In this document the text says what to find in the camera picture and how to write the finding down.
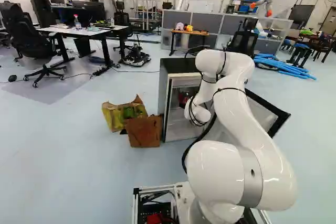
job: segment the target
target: water bottle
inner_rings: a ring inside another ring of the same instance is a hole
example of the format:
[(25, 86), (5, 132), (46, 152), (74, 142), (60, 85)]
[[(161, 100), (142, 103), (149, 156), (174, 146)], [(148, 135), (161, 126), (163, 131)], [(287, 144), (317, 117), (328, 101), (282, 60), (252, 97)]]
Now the water bottle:
[(114, 28), (114, 18), (111, 18), (111, 28)]
[(74, 14), (74, 17), (75, 17), (75, 28), (76, 28), (76, 30), (82, 29), (82, 25), (81, 25), (81, 23), (78, 20), (78, 15)]

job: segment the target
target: paper bag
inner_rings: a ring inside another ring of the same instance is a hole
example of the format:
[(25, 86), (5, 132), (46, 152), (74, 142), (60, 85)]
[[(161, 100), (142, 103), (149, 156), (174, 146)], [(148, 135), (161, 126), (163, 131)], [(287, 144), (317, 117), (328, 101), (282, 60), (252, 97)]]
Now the paper bag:
[(130, 103), (114, 105), (110, 102), (104, 102), (101, 110), (108, 127), (113, 132), (122, 130), (127, 123), (127, 119), (146, 118), (148, 116), (146, 108), (138, 95)]
[(132, 147), (159, 147), (162, 122), (159, 115), (127, 120), (126, 130)]

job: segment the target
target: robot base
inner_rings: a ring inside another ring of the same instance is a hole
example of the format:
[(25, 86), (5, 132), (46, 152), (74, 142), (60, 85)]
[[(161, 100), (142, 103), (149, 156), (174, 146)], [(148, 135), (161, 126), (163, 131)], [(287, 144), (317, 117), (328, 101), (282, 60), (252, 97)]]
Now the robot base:
[(151, 60), (151, 57), (148, 54), (141, 52), (141, 57), (134, 59), (133, 57), (125, 56), (123, 59), (120, 59), (119, 63), (134, 66), (134, 67), (142, 67), (150, 60)]
[[(162, 211), (158, 210), (157, 207), (159, 205), (152, 204), (149, 206), (153, 206), (153, 209), (148, 212), (169, 212), (172, 219), (176, 220), (178, 218), (179, 224), (212, 224), (207, 219), (203, 218), (198, 201), (195, 200), (195, 195), (193, 194), (188, 182), (158, 187), (135, 188), (133, 191), (132, 224), (145, 223), (144, 219), (148, 214), (143, 212), (144, 207), (141, 203), (143, 197), (160, 193), (163, 195), (172, 194), (174, 197), (170, 197), (171, 199), (167, 200), (166, 196), (162, 196), (162, 199), (166, 199), (165, 205), (162, 204)], [(167, 203), (171, 206), (170, 211), (166, 208)], [(271, 224), (264, 211), (258, 210), (258, 213), (260, 216), (256, 215), (257, 218), (255, 218), (252, 211), (249, 208), (245, 208), (242, 218), (236, 222), (236, 224)]]

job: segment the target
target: blue hose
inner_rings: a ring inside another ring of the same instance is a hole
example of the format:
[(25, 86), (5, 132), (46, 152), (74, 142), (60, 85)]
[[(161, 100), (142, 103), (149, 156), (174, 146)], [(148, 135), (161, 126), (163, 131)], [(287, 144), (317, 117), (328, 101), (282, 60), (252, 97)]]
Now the blue hose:
[(301, 79), (313, 79), (316, 80), (316, 77), (311, 76), (309, 74), (309, 70), (308, 69), (304, 69), (304, 68), (299, 68), (296, 66), (292, 66), (289, 65), (285, 62), (279, 61), (276, 59), (276, 57), (274, 55), (268, 55), (268, 54), (257, 54), (253, 61), (255, 63), (263, 63), (272, 67), (276, 67), (279, 69), (279, 73), (282, 74), (287, 74), (289, 76), (294, 76), (294, 77), (298, 77)]

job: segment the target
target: yellow object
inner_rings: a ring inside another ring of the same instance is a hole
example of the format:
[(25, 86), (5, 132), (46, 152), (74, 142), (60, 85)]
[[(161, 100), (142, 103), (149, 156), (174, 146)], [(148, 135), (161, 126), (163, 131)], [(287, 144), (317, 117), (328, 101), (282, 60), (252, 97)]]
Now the yellow object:
[(186, 31), (193, 31), (193, 26), (192, 25), (187, 25)]
[(146, 118), (148, 116), (145, 106), (138, 95), (134, 101), (121, 105), (104, 102), (101, 110), (111, 131), (119, 131), (125, 128), (127, 119)]

